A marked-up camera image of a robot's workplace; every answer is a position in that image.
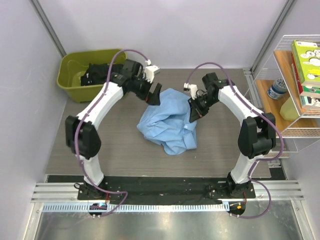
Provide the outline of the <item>light blue long sleeve shirt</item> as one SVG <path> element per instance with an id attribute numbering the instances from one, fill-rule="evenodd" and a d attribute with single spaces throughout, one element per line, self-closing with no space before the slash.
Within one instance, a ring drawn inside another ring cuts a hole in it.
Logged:
<path id="1" fill-rule="evenodd" d="M 137 124 L 143 137 L 163 147 L 171 156 L 197 148 L 197 122 L 190 122 L 189 97 L 168 88 L 160 93 L 160 105 L 149 105 Z"/>

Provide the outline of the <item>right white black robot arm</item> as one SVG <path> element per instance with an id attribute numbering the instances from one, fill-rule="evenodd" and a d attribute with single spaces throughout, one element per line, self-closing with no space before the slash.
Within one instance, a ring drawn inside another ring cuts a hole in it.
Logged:
<path id="1" fill-rule="evenodd" d="M 233 198 L 240 197 L 248 189 L 250 177 L 257 160 L 269 153 L 276 145 L 276 123 L 272 113 L 263 113 L 252 105 L 229 79 L 218 79 L 216 73 L 202 78 L 205 90 L 197 85 L 184 83 L 184 90 L 190 92 L 189 121 L 203 118 L 212 105 L 222 103 L 234 114 L 240 123 L 237 140 L 240 151 L 235 167 L 226 177 L 226 193 Z"/>

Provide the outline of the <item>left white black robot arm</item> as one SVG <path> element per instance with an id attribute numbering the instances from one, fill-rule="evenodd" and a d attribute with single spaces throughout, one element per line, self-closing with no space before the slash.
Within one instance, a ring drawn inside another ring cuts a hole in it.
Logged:
<path id="1" fill-rule="evenodd" d="M 78 199 L 100 200 L 107 195 L 105 175 L 98 157 L 102 145 L 98 128 L 110 109 L 128 92 L 134 93 L 148 105 L 160 105 L 162 85 L 158 83 L 154 91 L 150 91 L 159 71 L 160 68 L 152 65 L 150 60 L 147 60 L 147 66 L 142 66 L 137 61 L 127 59 L 120 69 L 111 71 L 109 82 L 83 111 L 66 118 L 66 145 L 75 154 L 84 171 L 84 182 L 75 185 Z"/>

